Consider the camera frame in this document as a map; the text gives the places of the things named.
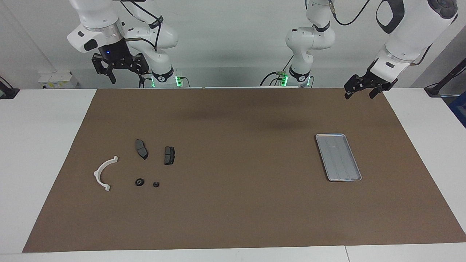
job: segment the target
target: black stand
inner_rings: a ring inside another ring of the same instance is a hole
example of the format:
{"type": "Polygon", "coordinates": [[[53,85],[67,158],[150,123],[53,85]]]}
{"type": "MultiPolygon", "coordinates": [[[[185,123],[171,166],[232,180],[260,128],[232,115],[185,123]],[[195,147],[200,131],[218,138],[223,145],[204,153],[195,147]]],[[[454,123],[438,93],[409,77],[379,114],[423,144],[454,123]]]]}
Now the black stand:
{"type": "Polygon", "coordinates": [[[4,95],[0,96],[0,99],[13,99],[20,91],[18,88],[8,88],[2,82],[0,82],[0,90],[5,93],[4,95]]]}
{"type": "Polygon", "coordinates": [[[436,86],[434,87],[426,87],[424,90],[427,92],[427,94],[430,97],[440,97],[439,92],[440,90],[450,81],[452,80],[455,76],[457,76],[464,68],[466,67],[466,58],[461,61],[448,75],[446,75],[442,81],[440,81],[436,86]]]}

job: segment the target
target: white table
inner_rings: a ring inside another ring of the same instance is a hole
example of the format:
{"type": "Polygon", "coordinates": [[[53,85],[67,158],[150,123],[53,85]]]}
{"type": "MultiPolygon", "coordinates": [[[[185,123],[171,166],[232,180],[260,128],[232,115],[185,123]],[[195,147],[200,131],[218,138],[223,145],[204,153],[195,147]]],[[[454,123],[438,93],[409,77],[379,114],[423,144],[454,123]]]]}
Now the white table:
{"type": "MultiPolygon", "coordinates": [[[[95,91],[22,90],[0,101],[0,261],[466,261],[466,243],[20,254],[95,91]]],[[[465,230],[466,129],[422,89],[386,96],[465,230]]]]}

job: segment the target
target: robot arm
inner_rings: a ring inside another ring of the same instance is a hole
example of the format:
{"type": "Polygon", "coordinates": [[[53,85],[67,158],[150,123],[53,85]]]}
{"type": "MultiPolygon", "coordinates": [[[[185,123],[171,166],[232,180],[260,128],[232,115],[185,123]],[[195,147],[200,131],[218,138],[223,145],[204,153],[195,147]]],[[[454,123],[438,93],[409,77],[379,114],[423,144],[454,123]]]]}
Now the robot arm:
{"type": "Polygon", "coordinates": [[[68,41],[82,53],[98,48],[100,53],[92,57],[98,74],[108,76],[115,84],[112,70],[128,69],[139,75],[140,83],[145,80],[142,75],[151,72],[154,83],[177,84],[175,70],[162,49],[175,47],[178,35],[163,24],[163,17],[154,0],[121,0],[127,4],[125,8],[132,9],[131,13],[136,19],[148,25],[126,32],[112,7],[112,0],[69,1],[78,12],[81,24],[68,35],[68,41]],[[128,46],[140,53],[133,56],[128,46]]]}
{"type": "Polygon", "coordinates": [[[345,84],[346,99],[373,88],[370,97],[390,90],[397,77],[456,19],[456,0],[383,0],[377,22],[389,34],[364,76],[353,75],[345,84]]]}
{"type": "Polygon", "coordinates": [[[289,81],[299,86],[305,86],[309,79],[314,62],[310,51],[327,49],[335,43],[328,0],[310,0],[306,16],[313,26],[292,29],[286,37],[287,46],[294,55],[288,69],[291,76],[289,81]]]}

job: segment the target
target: blue object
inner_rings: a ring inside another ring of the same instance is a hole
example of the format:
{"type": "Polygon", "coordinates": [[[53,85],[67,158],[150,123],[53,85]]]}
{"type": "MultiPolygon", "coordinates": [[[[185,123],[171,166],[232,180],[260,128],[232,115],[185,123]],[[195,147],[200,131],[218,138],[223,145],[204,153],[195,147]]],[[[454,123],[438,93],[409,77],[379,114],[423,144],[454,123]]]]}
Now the blue object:
{"type": "Polygon", "coordinates": [[[466,92],[453,101],[448,107],[458,120],[466,127],[466,92]]]}

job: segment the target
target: rectangular tray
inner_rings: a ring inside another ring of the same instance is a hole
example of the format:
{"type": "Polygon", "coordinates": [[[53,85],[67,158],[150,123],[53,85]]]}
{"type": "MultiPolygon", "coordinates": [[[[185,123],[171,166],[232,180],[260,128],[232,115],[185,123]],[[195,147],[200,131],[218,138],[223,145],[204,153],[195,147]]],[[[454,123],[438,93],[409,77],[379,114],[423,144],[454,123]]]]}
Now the rectangular tray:
{"type": "Polygon", "coordinates": [[[315,139],[330,181],[359,181],[362,179],[344,134],[317,134],[315,139]]]}

